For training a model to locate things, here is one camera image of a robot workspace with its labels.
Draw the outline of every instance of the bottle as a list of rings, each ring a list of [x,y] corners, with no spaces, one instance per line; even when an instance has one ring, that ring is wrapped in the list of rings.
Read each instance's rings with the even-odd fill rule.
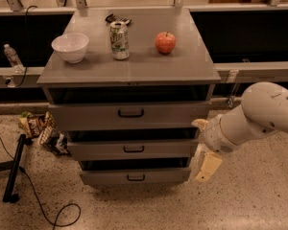
[[[15,73],[24,73],[25,68],[23,64],[20,61],[20,58],[15,51],[14,48],[12,48],[9,44],[4,45],[4,54],[8,58],[11,67],[14,69]]]

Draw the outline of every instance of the speckled floor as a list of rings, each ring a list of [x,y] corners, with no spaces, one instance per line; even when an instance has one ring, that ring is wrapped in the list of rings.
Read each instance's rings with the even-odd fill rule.
[[[0,135],[11,154],[22,133],[17,119],[18,115],[0,115]],[[88,187],[78,176],[77,162],[36,143],[25,147],[21,165],[51,221],[63,205],[79,204],[80,219],[64,229],[288,230],[288,134],[245,144],[226,157],[205,184],[195,181],[197,154],[189,181],[179,185]],[[0,162],[7,160],[0,143]],[[8,172],[0,172],[0,229],[52,229],[24,174],[18,174],[14,188],[20,200],[2,202],[7,178]],[[58,223],[68,223],[77,214],[76,208],[69,208]]]

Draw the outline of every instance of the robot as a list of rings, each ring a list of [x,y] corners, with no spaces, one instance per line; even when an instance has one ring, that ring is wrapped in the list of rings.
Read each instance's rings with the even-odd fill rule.
[[[288,90],[271,82],[259,82],[242,94],[241,104],[227,114],[210,121],[192,122],[204,138],[208,152],[202,152],[202,164],[196,180],[206,182],[222,163],[222,155],[242,147],[245,142],[262,139],[279,131],[288,133]]]

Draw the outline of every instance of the white robot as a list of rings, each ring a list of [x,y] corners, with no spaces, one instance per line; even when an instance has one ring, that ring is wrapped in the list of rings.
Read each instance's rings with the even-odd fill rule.
[[[245,90],[241,104],[210,121],[197,119],[192,125],[203,134],[211,150],[202,154],[196,177],[206,182],[219,168],[222,155],[238,150],[245,142],[279,131],[288,133],[288,90],[271,82],[259,82]]]

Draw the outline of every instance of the apple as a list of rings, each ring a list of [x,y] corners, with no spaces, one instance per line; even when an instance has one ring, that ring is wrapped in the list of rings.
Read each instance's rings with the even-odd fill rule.
[[[162,32],[156,36],[156,49],[162,54],[169,54],[175,48],[175,36],[169,32]]]

